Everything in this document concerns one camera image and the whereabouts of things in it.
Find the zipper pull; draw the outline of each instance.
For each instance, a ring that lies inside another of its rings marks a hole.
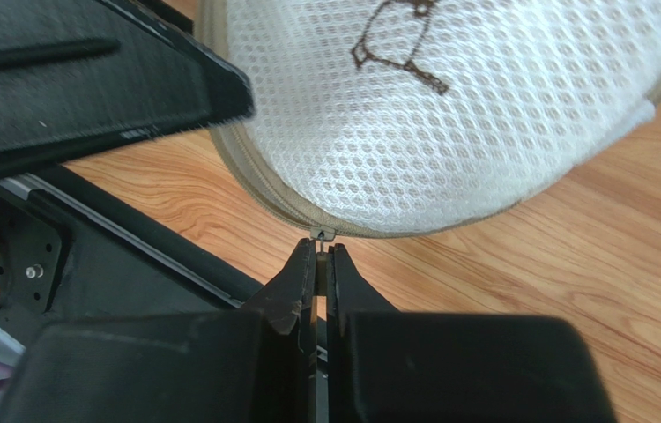
[[[311,227],[309,229],[309,237],[313,240],[320,241],[320,252],[324,253],[325,242],[331,242],[336,239],[336,230],[325,226]]]

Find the black bracket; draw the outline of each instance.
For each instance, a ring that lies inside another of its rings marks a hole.
[[[2,298],[34,313],[46,312],[62,279],[71,234],[28,202],[0,191]]]

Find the screw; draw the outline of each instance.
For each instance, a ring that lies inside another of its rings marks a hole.
[[[40,264],[34,264],[26,269],[26,276],[29,279],[40,278],[44,276],[44,268]]]

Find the wooden floor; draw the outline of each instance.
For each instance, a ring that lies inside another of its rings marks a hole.
[[[194,12],[194,1],[176,5]],[[69,167],[263,282],[307,235],[241,190],[204,130]],[[569,320],[620,421],[661,423],[661,107],[654,123],[501,216],[424,238],[339,241],[400,308]]]

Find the white mesh fabric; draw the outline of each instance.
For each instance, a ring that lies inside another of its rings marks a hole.
[[[227,8],[257,150],[313,204],[382,232],[434,231],[535,194],[608,144],[661,77],[661,0]],[[381,60],[358,68],[352,49],[378,8],[365,43]],[[383,62],[410,56],[429,85]]]

